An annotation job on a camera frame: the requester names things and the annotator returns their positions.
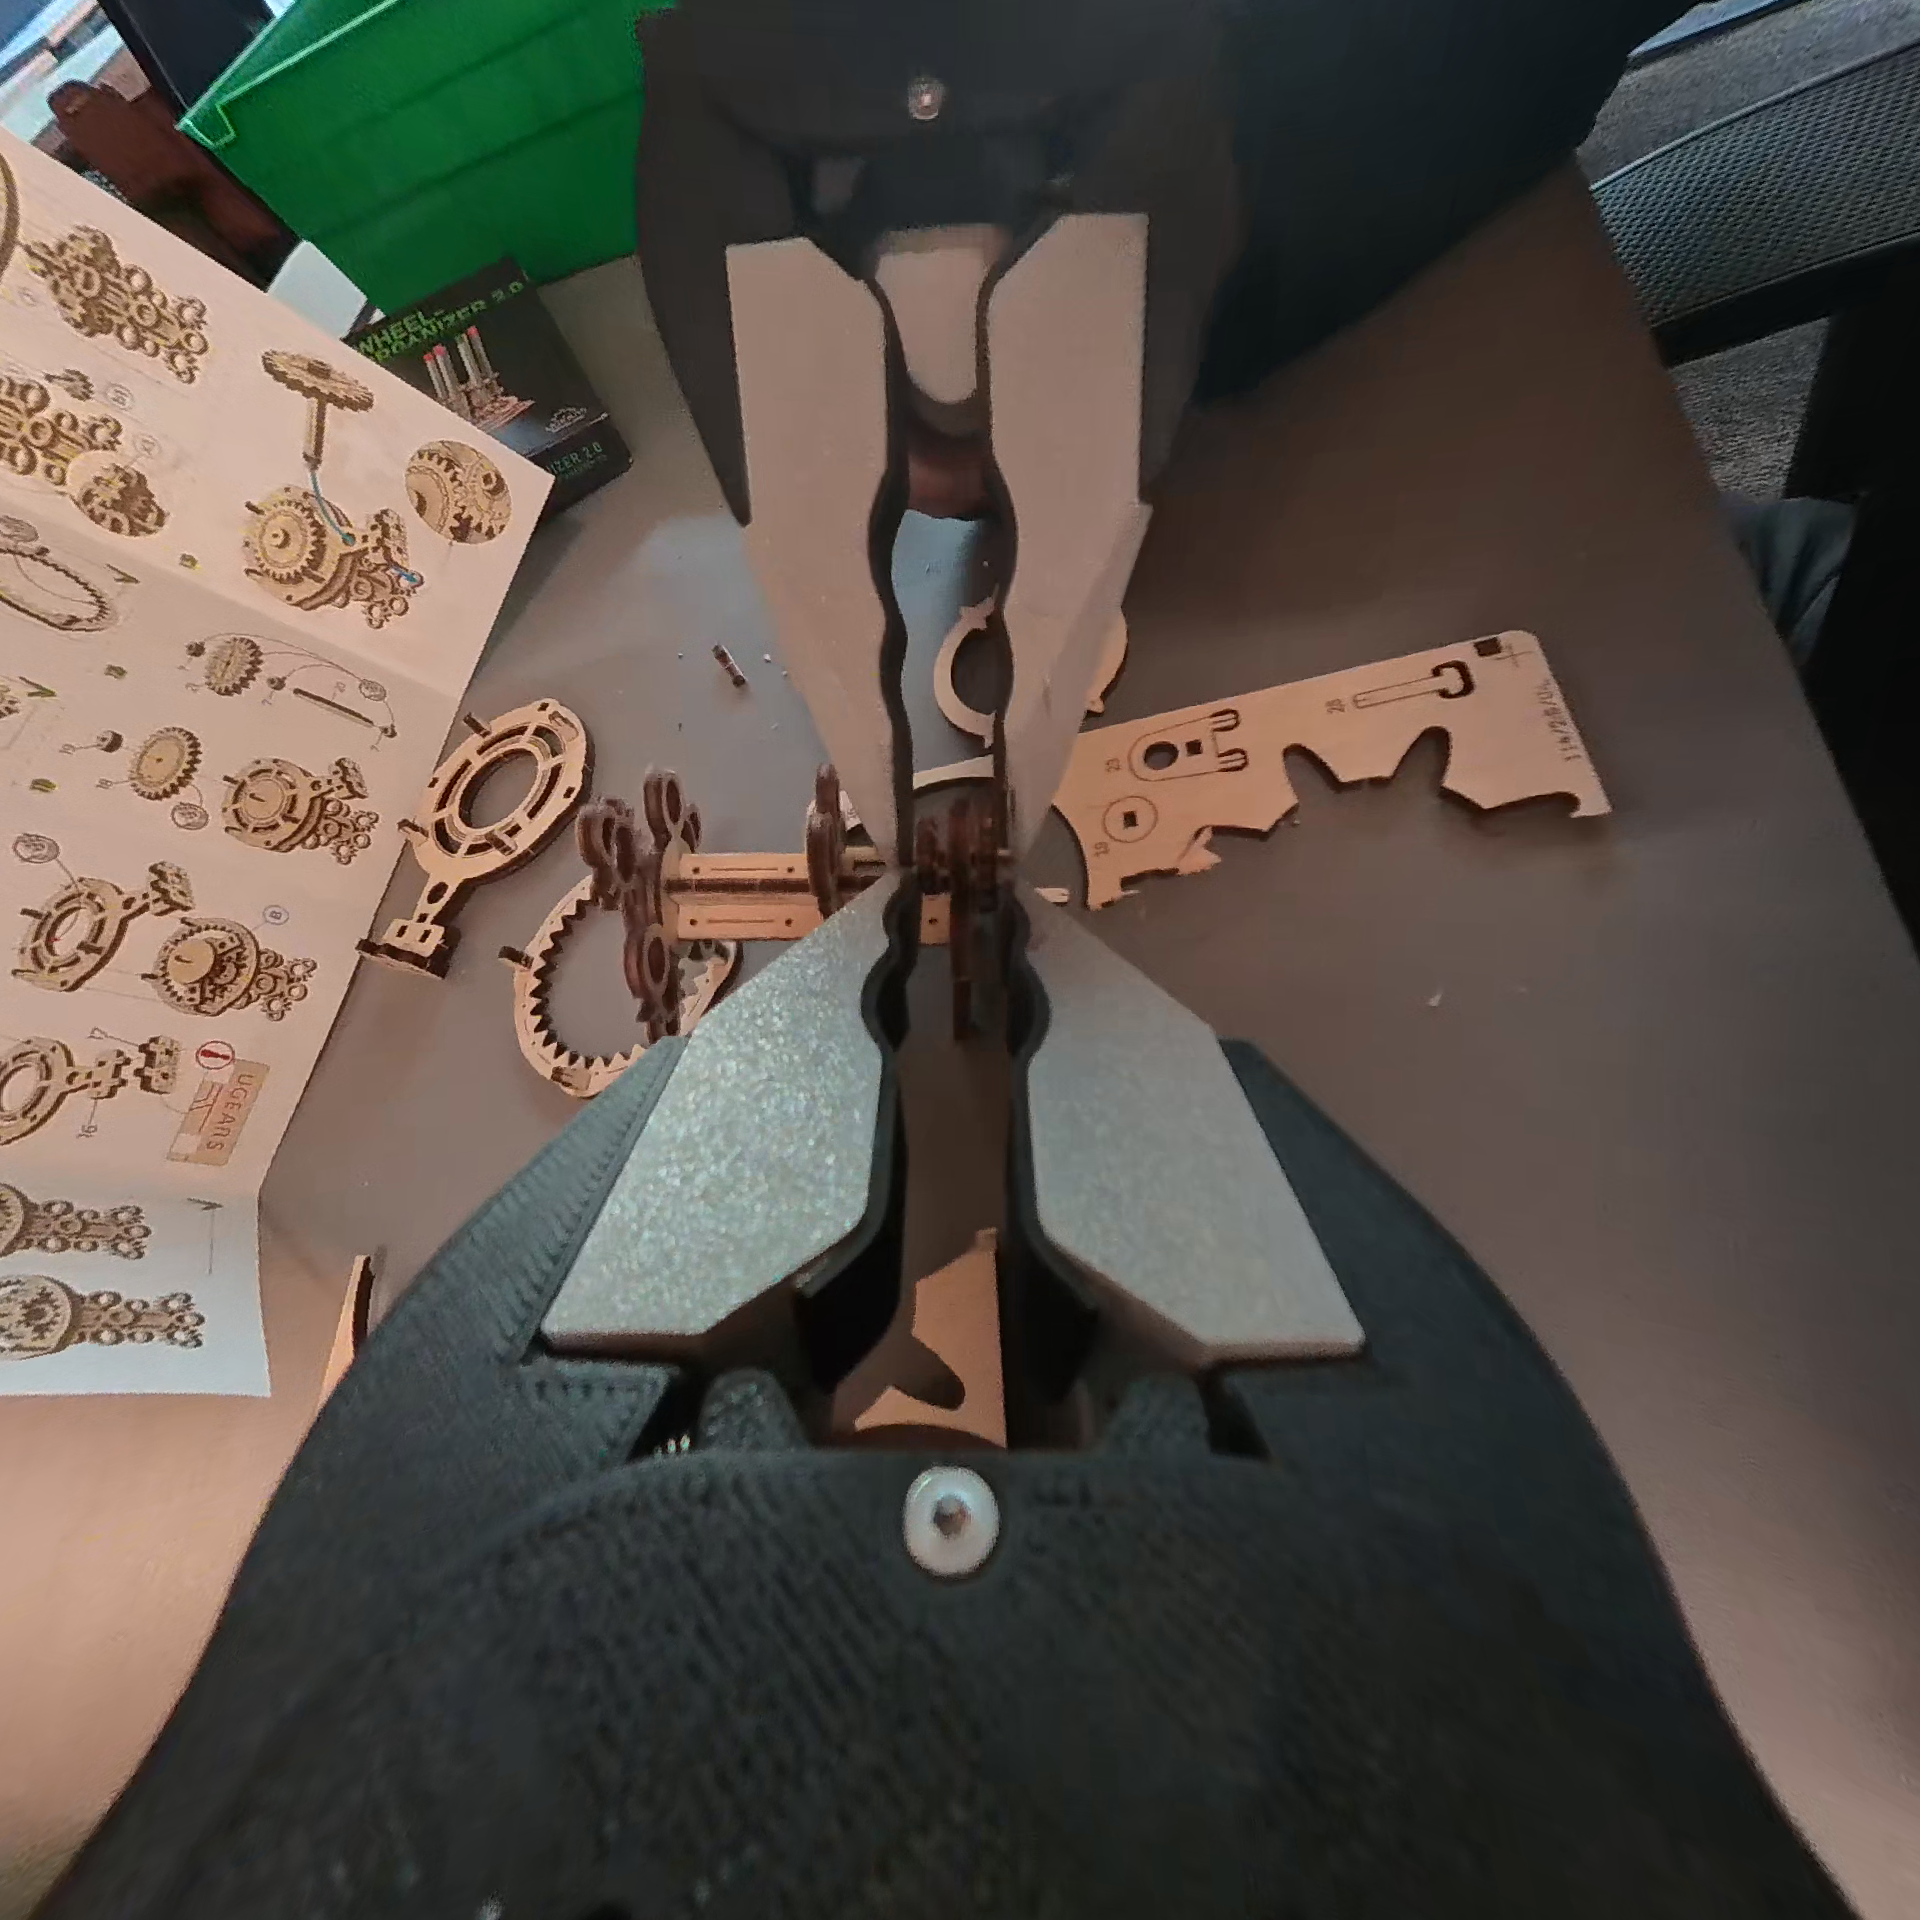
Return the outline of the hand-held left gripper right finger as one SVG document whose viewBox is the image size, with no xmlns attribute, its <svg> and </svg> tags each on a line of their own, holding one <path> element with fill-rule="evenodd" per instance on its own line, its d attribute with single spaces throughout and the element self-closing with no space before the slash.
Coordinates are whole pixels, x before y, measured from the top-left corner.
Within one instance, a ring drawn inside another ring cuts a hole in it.
<svg viewBox="0 0 1920 1920">
<path fill-rule="evenodd" d="M 1361 1328 L 1214 1029 L 1014 890 L 1014 1175 L 1040 1253 L 1174 1364 L 1342 1359 Z"/>
</svg>

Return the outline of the round wooden frame with stem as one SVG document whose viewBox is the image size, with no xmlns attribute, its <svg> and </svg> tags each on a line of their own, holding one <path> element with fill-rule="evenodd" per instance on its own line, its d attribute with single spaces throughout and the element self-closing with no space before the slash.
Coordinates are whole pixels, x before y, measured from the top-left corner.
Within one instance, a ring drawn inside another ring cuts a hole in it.
<svg viewBox="0 0 1920 1920">
<path fill-rule="evenodd" d="M 458 944 L 458 905 L 482 885 L 536 857 L 590 798 L 591 741 L 574 709 L 520 703 L 487 721 L 464 714 L 466 736 L 426 780 L 400 832 L 423 886 L 414 910 L 358 952 L 398 969 L 442 975 Z"/>
</svg>

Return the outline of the dark cardboard product box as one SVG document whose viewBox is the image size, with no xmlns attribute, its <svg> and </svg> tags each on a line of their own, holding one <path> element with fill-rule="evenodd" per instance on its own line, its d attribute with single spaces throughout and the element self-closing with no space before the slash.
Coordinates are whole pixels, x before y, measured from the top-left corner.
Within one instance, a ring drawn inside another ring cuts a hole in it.
<svg viewBox="0 0 1920 1920">
<path fill-rule="evenodd" d="M 349 348 L 550 474 L 553 519 L 633 465 L 608 404 L 540 297 L 503 255 L 344 334 Z"/>
</svg>

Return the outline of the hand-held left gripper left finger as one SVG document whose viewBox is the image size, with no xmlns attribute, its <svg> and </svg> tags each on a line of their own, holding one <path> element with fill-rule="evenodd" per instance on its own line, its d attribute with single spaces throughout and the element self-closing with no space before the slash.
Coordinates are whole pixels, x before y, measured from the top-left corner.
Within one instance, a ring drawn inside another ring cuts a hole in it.
<svg viewBox="0 0 1920 1920">
<path fill-rule="evenodd" d="M 545 1308 L 558 1352 L 849 1373 L 903 1277 L 919 895 L 879 877 L 680 1047 Z"/>
</svg>

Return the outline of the black mesh office chair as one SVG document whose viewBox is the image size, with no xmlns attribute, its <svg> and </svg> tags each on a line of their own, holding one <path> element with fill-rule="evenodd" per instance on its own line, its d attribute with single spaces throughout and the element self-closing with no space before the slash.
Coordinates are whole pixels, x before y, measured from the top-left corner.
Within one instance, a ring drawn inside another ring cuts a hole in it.
<svg viewBox="0 0 1920 1920">
<path fill-rule="evenodd" d="M 1708 4 L 1628 61 L 1576 161 L 1668 366 L 1916 277 L 1917 4 Z"/>
</svg>

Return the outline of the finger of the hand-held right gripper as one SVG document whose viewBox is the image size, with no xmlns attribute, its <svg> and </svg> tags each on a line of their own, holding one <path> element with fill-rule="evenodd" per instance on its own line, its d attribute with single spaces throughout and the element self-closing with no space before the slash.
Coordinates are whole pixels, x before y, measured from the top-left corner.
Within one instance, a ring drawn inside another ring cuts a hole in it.
<svg viewBox="0 0 1920 1920">
<path fill-rule="evenodd" d="M 1007 847 L 1031 847 L 1120 616 L 1140 495 L 1148 215 L 1069 213 L 975 303 L 989 480 L 1013 534 L 997 756 Z"/>
<path fill-rule="evenodd" d="M 783 671 L 893 863 L 910 821 L 898 340 L 882 294 L 806 238 L 726 252 L 744 540 Z"/>
</svg>

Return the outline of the green plastic bin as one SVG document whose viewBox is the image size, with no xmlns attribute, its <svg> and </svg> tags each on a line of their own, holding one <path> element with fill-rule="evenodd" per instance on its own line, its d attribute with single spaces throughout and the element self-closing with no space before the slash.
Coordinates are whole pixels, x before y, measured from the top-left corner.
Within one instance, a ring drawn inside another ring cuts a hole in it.
<svg viewBox="0 0 1920 1920">
<path fill-rule="evenodd" d="M 661 2 L 300 2 L 181 130 L 398 309 L 503 255 L 634 252 L 639 21 Z"/>
</svg>

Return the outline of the printed assembly instruction sheet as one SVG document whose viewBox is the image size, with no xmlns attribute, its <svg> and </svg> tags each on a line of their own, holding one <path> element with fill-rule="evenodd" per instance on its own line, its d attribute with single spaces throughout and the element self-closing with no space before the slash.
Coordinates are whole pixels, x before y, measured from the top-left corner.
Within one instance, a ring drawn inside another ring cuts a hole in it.
<svg viewBox="0 0 1920 1920">
<path fill-rule="evenodd" d="M 257 1196 L 550 477 L 5 133 L 5 1398 L 263 1398 Z"/>
</svg>

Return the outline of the wooden gear axle assembly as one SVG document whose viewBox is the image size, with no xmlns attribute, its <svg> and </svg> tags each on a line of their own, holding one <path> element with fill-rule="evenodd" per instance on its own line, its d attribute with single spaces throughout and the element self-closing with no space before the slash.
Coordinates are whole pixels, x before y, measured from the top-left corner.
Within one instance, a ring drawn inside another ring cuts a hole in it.
<svg viewBox="0 0 1920 1920">
<path fill-rule="evenodd" d="M 702 815 L 680 780 L 652 769 L 639 804 L 598 800 L 574 829 L 590 903 L 621 925 L 621 975 L 644 1041 L 688 1029 L 680 969 L 695 944 L 792 944 L 900 873 L 919 940 L 948 951 L 950 1030 L 988 1009 L 989 934 L 1013 895 L 1013 802 L 1002 782 L 956 790 L 913 823 L 903 868 L 862 844 L 837 769 L 818 768 L 799 852 L 702 852 Z"/>
</svg>

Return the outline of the person's right hand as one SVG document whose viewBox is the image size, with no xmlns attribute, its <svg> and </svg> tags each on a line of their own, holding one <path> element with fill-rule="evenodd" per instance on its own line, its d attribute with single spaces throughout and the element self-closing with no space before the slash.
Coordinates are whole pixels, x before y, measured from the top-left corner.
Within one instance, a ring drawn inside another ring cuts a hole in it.
<svg viewBox="0 0 1920 1920">
<path fill-rule="evenodd" d="M 991 517 L 985 438 L 950 433 L 911 406 L 903 430 L 903 452 L 906 509 L 948 521 Z"/>
</svg>

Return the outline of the long wooden parts sheet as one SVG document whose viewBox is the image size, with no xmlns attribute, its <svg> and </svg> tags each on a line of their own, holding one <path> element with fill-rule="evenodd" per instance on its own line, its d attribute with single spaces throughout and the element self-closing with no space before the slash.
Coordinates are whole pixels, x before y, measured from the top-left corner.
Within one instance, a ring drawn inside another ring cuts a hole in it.
<svg viewBox="0 0 1920 1920">
<path fill-rule="evenodd" d="M 1298 807 L 1288 753 L 1334 784 L 1377 784 L 1429 733 L 1447 741 L 1454 800 L 1610 808 L 1537 634 L 1498 630 L 1081 733 L 1054 808 L 1082 857 L 1085 905 L 1214 868 L 1216 832 L 1270 832 Z"/>
</svg>

